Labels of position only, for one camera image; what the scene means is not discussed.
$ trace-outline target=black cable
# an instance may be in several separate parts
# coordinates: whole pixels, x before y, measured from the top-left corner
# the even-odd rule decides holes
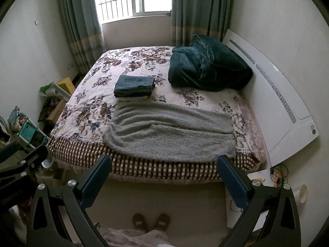
[[[272,174],[270,174],[269,176],[271,177],[271,180],[273,181],[273,183],[275,183],[276,185],[278,185],[279,182],[280,182],[280,180],[282,180],[282,178],[277,177],[277,175],[275,175],[275,176],[277,177],[277,181],[274,181],[274,180],[273,180],[273,178],[272,178]]]
[[[287,166],[285,166],[283,163],[279,163],[278,165],[283,165],[285,168],[286,168],[286,170],[287,170],[287,174],[286,174],[286,176],[289,174],[289,170],[288,170],[288,167]]]
[[[281,177],[278,177],[278,178],[283,178],[283,174],[282,174],[282,171],[280,170],[280,169],[278,169],[278,168],[276,168],[276,167],[273,167],[273,168],[275,168],[276,170],[278,170],[279,172],[280,172],[280,174],[281,174]]]
[[[230,202],[230,210],[233,211],[233,212],[236,212],[236,213],[241,213],[242,211],[235,211],[235,210],[233,210],[233,208],[232,208],[232,202],[233,202],[233,200],[231,200],[231,202]]]

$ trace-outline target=pair of slippers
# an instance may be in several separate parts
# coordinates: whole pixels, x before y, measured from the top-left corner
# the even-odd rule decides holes
[[[149,230],[147,229],[147,225],[145,222],[145,218],[142,214],[137,213],[132,218],[134,228],[138,230],[143,230],[145,233],[147,233]],[[160,231],[166,231],[170,224],[170,218],[167,214],[160,214],[157,218],[157,221],[155,221],[153,230],[160,230]]]

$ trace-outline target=electrical outlet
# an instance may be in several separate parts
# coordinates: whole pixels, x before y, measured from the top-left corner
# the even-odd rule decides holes
[[[68,66],[67,66],[67,69],[70,70],[70,69],[74,69],[75,65],[74,63],[70,63]]]

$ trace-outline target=silver bolt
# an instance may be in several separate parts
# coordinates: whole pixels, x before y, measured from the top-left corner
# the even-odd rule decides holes
[[[69,180],[67,184],[68,184],[70,187],[73,187],[76,183],[77,183],[77,181],[75,181],[74,179],[72,179],[72,180]]]
[[[259,187],[261,185],[261,182],[259,180],[253,180],[252,181],[252,184],[255,186],[255,187]]]
[[[283,188],[289,190],[290,189],[290,185],[289,184],[283,184]]]
[[[38,185],[38,189],[40,189],[40,190],[44,189],[45,187],[46,187],[45,184],[40,184],[40,185]]]

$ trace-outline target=white cup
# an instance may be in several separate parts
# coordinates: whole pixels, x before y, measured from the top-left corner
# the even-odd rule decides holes
[[[293,196],[297,205],[303,204],[307,199],[307,187],[306,185],[301,185],[297,188],[292,189]]]

